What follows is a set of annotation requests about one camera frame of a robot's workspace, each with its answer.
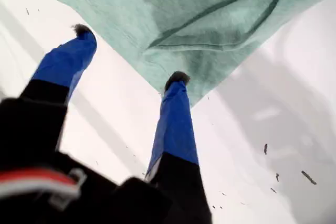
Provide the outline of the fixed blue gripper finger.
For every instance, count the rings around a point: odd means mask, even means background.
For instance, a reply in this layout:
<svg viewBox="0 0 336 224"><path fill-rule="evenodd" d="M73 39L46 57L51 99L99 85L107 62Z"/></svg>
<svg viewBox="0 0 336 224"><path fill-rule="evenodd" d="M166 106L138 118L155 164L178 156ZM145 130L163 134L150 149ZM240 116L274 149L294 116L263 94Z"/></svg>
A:
<svg viewBox="0 0 336 224"><path fill-rule="evenodd" d="M165 223L212 223L187 95L189 80L187 74L176 71L165 84L145 177L172 202Z"/></svg>

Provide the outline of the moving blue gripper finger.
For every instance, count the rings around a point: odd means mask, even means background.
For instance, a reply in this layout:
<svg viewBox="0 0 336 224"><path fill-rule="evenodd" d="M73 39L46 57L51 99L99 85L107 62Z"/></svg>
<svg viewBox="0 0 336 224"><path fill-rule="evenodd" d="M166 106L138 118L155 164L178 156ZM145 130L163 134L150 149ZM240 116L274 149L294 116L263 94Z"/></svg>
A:
<svg viewBox="0 0 336 224"><path fill-rule="evenodd" d="M83 24L73 25L76 37L45 54L21 98L67 105L83 72L90 65L97 40Z"/></svg>

